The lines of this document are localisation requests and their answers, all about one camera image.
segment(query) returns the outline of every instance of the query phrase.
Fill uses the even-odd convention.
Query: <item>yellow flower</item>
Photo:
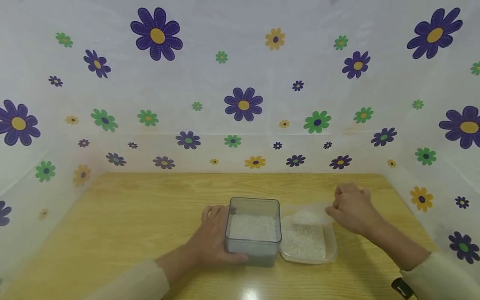
[[[78,169],[73,172],[72,182],[75,187],[83,186],[90,179],[90,173],[92,173],[92,170],[87,165],[78,165]]]
[[[387,160],[387,164],[388,164],[391,168],[395,168],[395,167],[396,167],[396,162],[395,162],[393,159]]]
[[[270,47],[271,51],[273,51],[273,49],[278,50],[280,49],[280,46],[285,44],[285,41],[283,40],[285,34],[282,33],[280,28],[277,28],[276,30],[275,28],[272,28],[270,34],[265,35],[265,38],[267,39],[265,46]]]
[[[76,116],[67,116],[65,122],[67,122],[67,124],[75,125],[78,123],[78,118]]]
[[[278,123],[278,125],[281,128],[287,128],[290,125],[290,122],[288,120],[282,120],[281,122]]]
[[[250,169],[257,168],[260,169],[261,166],[265,166],[265,158],[261,156],[251,156],[250,159],[245,160],[245,166],[249,167]]]
[[[417,205],[418,210],[423,210],[423,212],[427,212],[427,210],[433,206],[433,195],[428,194],[427,189],[425,188],[419,188],[418,186],[416,186],[413,190],[410,191],[410,195],[412,195],[412,203]]]
[[[45,220],[45,218],[48,216],[48,209],[47,208],[44,208],[42,209],[39,213],[38,213],[38,219],[41,221],[41,220]]]

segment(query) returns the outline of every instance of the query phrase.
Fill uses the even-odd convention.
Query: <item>wooden table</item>
[[[74,300],[147,257],[183,244],[208,204],[233,196],[282,204],[332,199],[339,182],[372,191],[375,207],[415,241],[433,243],[388,181],[376,174],[106,173],[67,213],[3,299]],[[334,225],[338,257],[326,265],[230,266],[189,274],[164,299],[400,299],[398,269],[366,239]]]

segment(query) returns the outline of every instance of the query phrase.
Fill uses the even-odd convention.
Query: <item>white backdrop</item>
[[[480,4],[421,2],[4,1],[0,278],[104,171],[380,173],[480,278]]]

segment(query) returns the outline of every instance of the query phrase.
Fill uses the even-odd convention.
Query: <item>white granules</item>
[[[270,216],[233,215],[231,239],[277,241],[275,219]]]
[[[325,239],[322,226],[295,225],[292,216],[281,219],[282,243],[286,254],[300,259],[325,259]]]

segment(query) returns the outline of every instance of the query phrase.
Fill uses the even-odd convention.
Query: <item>hand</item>
[[[207,206],[202,211],[202,224],[186,243],[192,249],[200,264],[216,266],[238,264],[248,260],[246,254],[231,254],[225,251],[225,228],[229,206]]]
[[[370,202],[370,191],[360,190],[354,183],[339,184],[335,200],[325,212],[343,228],[364,237],[386,223]]]

